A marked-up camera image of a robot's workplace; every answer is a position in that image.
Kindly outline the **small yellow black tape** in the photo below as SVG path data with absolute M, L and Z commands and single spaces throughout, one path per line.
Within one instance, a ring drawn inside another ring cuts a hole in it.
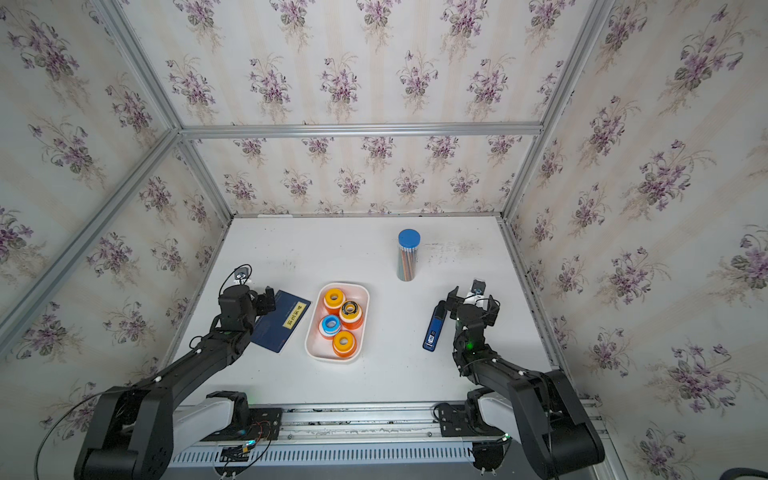
M 357 302 L 349 300 L 340 307 L 339 314 L 343 321 L 354 323 L 362 315 L 362 310 Z

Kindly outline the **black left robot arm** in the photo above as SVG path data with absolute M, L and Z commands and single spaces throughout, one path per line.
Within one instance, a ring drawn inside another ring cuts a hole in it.
M 275 311 L 275 292 L 229 286 L 219 294 L 218 304 L 220 313 L 209 332 L 179 360 L 129 387 L 91 395 L 96 405 L 75 478 L 159 479 L 175 455 L 205 437 L 250 430 L 243 392 L 215 392 L 192 409 L 177 410 L 210 377 L 242 356 L 258 318 Z

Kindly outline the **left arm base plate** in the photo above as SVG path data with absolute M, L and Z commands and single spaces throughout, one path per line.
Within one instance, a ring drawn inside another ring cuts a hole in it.
M 243 426 L 227 426 L 204 437 L 202 442 L 277 440 L 283 413 L 282 408 L 251 408 Z

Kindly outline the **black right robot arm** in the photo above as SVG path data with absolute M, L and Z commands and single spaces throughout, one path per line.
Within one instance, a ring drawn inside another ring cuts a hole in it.
M 452 358 L 458 374 L 478 388 L 468 393 L 464 411 L 471 430 L 503 431 L 522 447 L 541 479 L 598 465 L 605 447 L 570 380 L 560 370 L 541 372 L 502 358 L 485 339 L 495 325 L 500 302 L 473 291 L 453 289 L 445 311 L 455 321 Z

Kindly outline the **white storage box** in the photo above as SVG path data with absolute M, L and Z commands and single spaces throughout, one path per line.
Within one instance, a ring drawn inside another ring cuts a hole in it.
M 358 302 L 364 322 L 356 330 L 347 330 L 339 318 L 339 309 L 347 300 Z M 363 350 L 370 306 L 370 293 L 360 284 L 330 283 L 320 290 L 310 317 L 305 351 L 315 360 L 348 363 Z

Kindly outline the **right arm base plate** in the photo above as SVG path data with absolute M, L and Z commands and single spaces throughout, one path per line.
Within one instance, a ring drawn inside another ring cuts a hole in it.
M 433 420 L 438 423 L 440 436 L 444 438 L 499 438 L 503 435 L 501 430 L 472 417 L 465 404 L 437 403 L 432 408 L 432 416 Z

